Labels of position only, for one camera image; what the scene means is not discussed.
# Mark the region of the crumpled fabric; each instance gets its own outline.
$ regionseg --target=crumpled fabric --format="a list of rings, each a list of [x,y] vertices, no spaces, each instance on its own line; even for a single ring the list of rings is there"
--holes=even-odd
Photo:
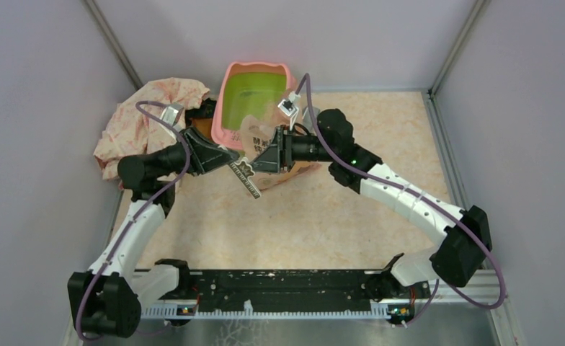
[[[199,108],[209,91],[202,82],[194,79],[159,79],[145,84],[129,99],[118,104],[94,150],[94,157],[102,170],[102,179],[119,177],[117,164],[124,156],[150,154],[176,143],[176,139],[158,123],[147,119],[136,109],[136,102],[148,100],[183,105],[179,125],[184,128],[184,111]],[[143,107],[157,117],[163,111],[160,107]]]

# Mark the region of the metal frame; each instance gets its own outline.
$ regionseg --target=metal frame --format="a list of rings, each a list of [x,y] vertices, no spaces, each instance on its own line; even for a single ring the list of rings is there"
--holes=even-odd
[[[83,0],[88,12],[94,19],[95,25],[99,28],[102,33],[103,38],[111,48],[115,57],[122,66],[124,72],[128,75],[128,78],[134,85],[136,89],[140,89],[144,84],[141,81],[138,73],[133,68],[130,59],[125,54],[121,44],[115,37],[111,27],[108,25],[102,11],[95,0]],[[463,181],[461,175],[458,171],[458,167],[455,161],[454,153],[450,145],[449,137],[446,132],[446,127],[442,119],[441,111],[437,106],[437,95],[441,90],[445,80],[447,79],[450,71],[454,67],[455,62],[458,60],[462,50],[466,46],[468,39],[476,26],[478,19],[484,13],[490,0],[476,0],[473,5],[471,13],[468,16],[462,30],[450,50],[448,57],[446,58],[439,74],[437,75],[434,84],[428,90],[422,92],[422,97],[424,100],[424,106],[427,111],[427,117],[431,125],[432,133],[435,140],[435,145],[437,147],[437,154],[440,157],[442,163],[442,170],[444,172],[446,185],[450,191],[450,198],[456,205],[462,206],[464,208],[468,207],[468,198],[466,195],[465,188],[463,186]],[[474,297],[480,302],[492,302],[496,299],[498,295],[498,282],[497,277],[494,275],[493,270],[479,270],[474,275],[475,279],[472,279],[471,284],[468,285],[463,290],[467,292],[470,296]],[[447,285],[441,285],[436,295],[433,303],[463,303],[464,300],[457,296],[456,293],[451,290]],[[382,303],[396,303],[395,300],[383,301]],[[491,321],[493,324],[494,333],[497,335],[500,345],[511,345],[511,346],[521,346],[526,345],[524,335],[517,323],[515,313],[513,311],[512,305],[507,299],[504,305],[496,310],[492,310]],[[72,319],[68,325],[63,340],[63,345],[82,345],[83,343],[79,340],[74,332],[72,326]]]

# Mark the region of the gray wall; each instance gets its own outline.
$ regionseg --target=gray wall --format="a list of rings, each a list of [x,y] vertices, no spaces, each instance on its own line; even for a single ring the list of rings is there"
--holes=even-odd
[[[438,96],[529,345],[565,345],[565,1],[493,1]]]
[[[276,61],[317,89],[430,87],[474,0],[98,1],[143,81],[219,90],[233,61]]]
[[[0,345],[60,344],[115,211],[91,154],[132,92],[80,1],[0,1]]]

